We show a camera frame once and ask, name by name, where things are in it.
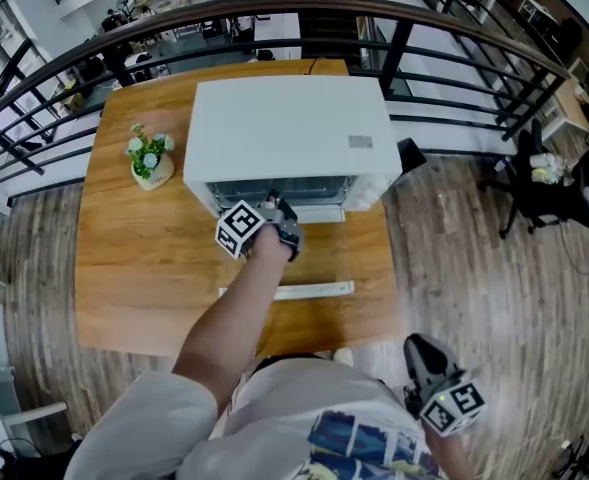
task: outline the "white flower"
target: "white flower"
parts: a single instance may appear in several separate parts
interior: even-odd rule
[[[142,147],[143,147],[143,141],[141,139],[139,139],[138,137],[136,137],[134,139],[130,139],[130,142],[127,145],[127,150],[128,151],[138,151]]]
[[[158,163],[158,157],[154,153],[148,153],[143,157],[143,165],[149,169],[156,167]]]
[[[172,151],[174,149],[174,141],[164,133],[157,133],[156,135],[154,135],[154,140],[160,140],[161,142],[163,142],[165,151]]]

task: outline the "railing handrail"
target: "railing handrail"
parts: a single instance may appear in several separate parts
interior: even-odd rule
[[[163,30],[179,28],[212,19],[318,10],[344,11],[354,13],[355,15],[408,21],[416,25],[425,25],[431,28],[453,32],[482,41],[497,48],[502,48],[523,59],[536,62],[558,77],[563,79],[569,78],[569,74],[565,68],[549,60],[543,54],[531,49],[529,46],[504,38],[493,32],[488,32],[478,26],[465,23],[458,18],[420,7],[387,0],[220,0],[180,7],[160,13],[150,18],[119,27],[80,44],[45,64],[25,78],[20,84],[5,93],[0,98],[0,111],[33,87],[40,85],[81,60],[142,36],[150,36]]]

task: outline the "desk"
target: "desk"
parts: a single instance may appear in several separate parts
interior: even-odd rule
[[[545,16],[547,18],[548,25],[551,23],[558,24],[558,21],[554,16],[550,14],[547,8],[541,4],[539,4],[536,0],[522,0],[521,5],[518,8],[519,14],[525,14],[527,21],[530,23],[534,20],[534,17],[538,14],[541,16]],[[545,28],[545,30],[538,30],[537,31],[543,35],[549,26]]]
[[[140,9],[144,5],[147,5],[147,2],[149,2],[149,1],[150,0],[134,0],[134,4],[132,5],[132,7]]]
[[[34,447],[25,443],[25,441],[33,442],[26,423],[65,410],[67,410],[67,404],[59,402],[39,409],[21,412],[16,390],[14,389],[14,377],[11,373],[0,373],[0,444],[6,439],[12,439],[3,443],[2,448],[4,450],[23,457],[36,456],[37,453]]]
[[[183,184],[198,82],[248,76],[347,75],[339,60],[234,64],[152,80],[107,100],[85,179],[76,251],[81,345],[175,356],[196,320],[241,267],[214,243],[216,220]],[[123,154],[140,122],[176,149],[172,179],[141,190]],[[273,304],[258,355],[328,350],[391,339],[401,331],[381,203],[338,224],[305,226],[306,247],[283,284],[354,280],[355,294]]]
[[[543,127],[542,140],[550,138],[557,130],[570,124],[577,128],[589,132],[589,122],[583,114],[581,103],[589,103],[589,96],[584,94],[582,97],[576,96],[576,91],[580,87],[578,80],[571,77],[556,91],[551,99],[551,110],[545,112],[546,115],[554,113],[555,116],[548,124]]]
[[[72,82],[65,86],[65,89],[71,89],[76,85],[76,81]],[[72,94],[68,96],[63,101],[61,101],[61,105],[65,107],[65,109],[70,113],[73,114],[75,112],[79,112],[85,106],[85,101],[83,100],[83,96],[81,96],[80,92],[76,94]]]

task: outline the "wooden floor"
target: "wooden floor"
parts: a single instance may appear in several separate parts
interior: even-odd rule
[[[578,154],[576,148],[566,152]],[[447,342],[478,379],[489,409],[466,434],[479,478],[545,478],[564,439],[589,432],[589,275],[577,273],[559,228],[527,234],[518,218],[501,241],[509,200],[475,182],[488,161],[431,156],[386,195],[403,334]],[[25,409],[66,401],[64,418],[34,430],[47,450],[86,433],[145,369],[171,361],[76,342],[73,268],[82,187],[19,199],[0,221],[0,292]],[[564,227],[569,254],[589,270],[589,232]],[[402,342],[355,350],[355,366],[390,386],[406,379]]]

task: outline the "printed shirt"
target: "printed shirt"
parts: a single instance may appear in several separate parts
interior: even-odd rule
[[[279,361],[256,372],[231,407],[216,425],[205,387],[144,373],[88,434],[65,478],[444,478],[394,393],[349,366]]]

